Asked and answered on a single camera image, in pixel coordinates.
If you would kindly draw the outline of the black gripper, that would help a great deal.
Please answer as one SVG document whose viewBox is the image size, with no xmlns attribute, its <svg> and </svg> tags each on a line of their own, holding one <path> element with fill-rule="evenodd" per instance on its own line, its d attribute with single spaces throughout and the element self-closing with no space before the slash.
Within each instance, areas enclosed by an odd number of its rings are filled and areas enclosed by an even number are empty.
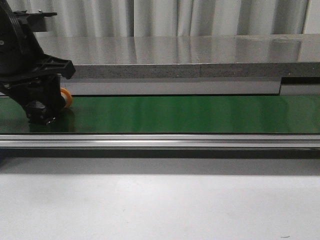
<svg viewBox="0 0 320 240">
<path fill-rule="evenodd" d="M 35 32 L 46 31 L 45 18 L 56 12 L 0 12 L 0 91 L 18 103 L 31 124 L 47 125 L 65 107 L 60 76 L 72 78 L 71 60 L 44 53 Z M 43 86 L 14 86 L 43 79 Z"/>
</svg>

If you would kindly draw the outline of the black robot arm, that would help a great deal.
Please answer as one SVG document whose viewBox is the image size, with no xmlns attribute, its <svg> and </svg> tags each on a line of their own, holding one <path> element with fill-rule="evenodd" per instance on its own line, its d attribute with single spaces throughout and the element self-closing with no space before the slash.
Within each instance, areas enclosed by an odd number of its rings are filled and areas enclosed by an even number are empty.
<svg viewBox="0 0 320 240">
<path fill-rule="evenodd" d="M 71 93 L 60 85 L 76 69 L 71 60 L 44 53 L 35 32 L 45 32 L 46 18 L 56 12 L 13 11 L 0 2 L 0 91 L 17 102 L 30 123 L 48 124 L 72 104 Z"/>
</svg>

